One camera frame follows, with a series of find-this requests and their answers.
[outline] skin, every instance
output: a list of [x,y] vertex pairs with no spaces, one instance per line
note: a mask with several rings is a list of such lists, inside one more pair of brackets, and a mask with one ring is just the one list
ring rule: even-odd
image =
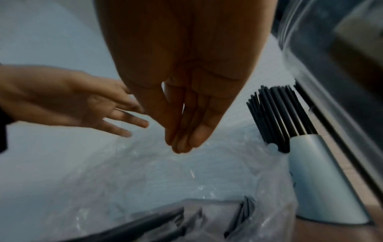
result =
[[43,66],[0,65],[0,106],[15,121],[93,128],[130,137],[103,118],[146,128],[149,123],[125,111],[144,114],[118,80]]
[[96,0],[121,79],[176,153],[213,133],[259,58],[276,0]]

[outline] white surface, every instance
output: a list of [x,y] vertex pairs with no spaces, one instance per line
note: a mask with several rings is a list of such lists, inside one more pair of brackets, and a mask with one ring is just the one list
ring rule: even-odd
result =
[[[54,65],[118,78],[92,8],[89,0],[1,1],[0,62]],[[293,82],[271,37],[220,127],[254,125],[246,106],[250,94],[261,85]],[[11,125],[8,133],[9,150],[0,156],[0,241],[32,241],[41,233],[39,223],[57,183],[115,137],[22,123]]]

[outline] plastic bag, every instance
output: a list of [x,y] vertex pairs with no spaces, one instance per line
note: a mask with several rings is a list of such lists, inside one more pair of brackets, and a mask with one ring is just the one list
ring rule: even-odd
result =
[[[289,241],[297,201],[287,156],[265,146],[258,135],[255,128],[217,130],[200,148],[183,155],[165,144],[160,128],[119,138],[58,187],[45,220],[44,241],[104,231],[133,220],[132,214],[182,199],[244,195],[256,200],[256,210],[229,239]],[[203,228],[200,232],[209,233]]]

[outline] wooden surface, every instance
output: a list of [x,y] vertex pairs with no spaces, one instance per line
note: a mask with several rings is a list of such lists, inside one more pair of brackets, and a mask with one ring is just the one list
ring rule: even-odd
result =
[[363,182],[359,174],[350,164],[346,156],[339,149],[337,144],[326,132],[321,123],[316,119],[313,114],[309,114],[310,119],[313,121],[314,126],[318,132],[323,136],[331,151],[335,155],[337,161],[342,167],[344,173],[352,183],[357,194],[362,202],[367,207],[370,215],[373,217],[376,226],[338,226],[320,224],[297,219],[295,232],[293,235],[293,242],[379,242],[383,241],[383,210],[379,206],[378,201]]

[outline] person's left hand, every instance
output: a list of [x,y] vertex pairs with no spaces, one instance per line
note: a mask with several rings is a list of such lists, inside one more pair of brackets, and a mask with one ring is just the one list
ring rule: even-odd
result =
[[81,71],[43,66],[0,65],[0,107],[15,121],[94,128],[123,137],[131,132],[110,118],[143,128],[149,123],[124,83]]

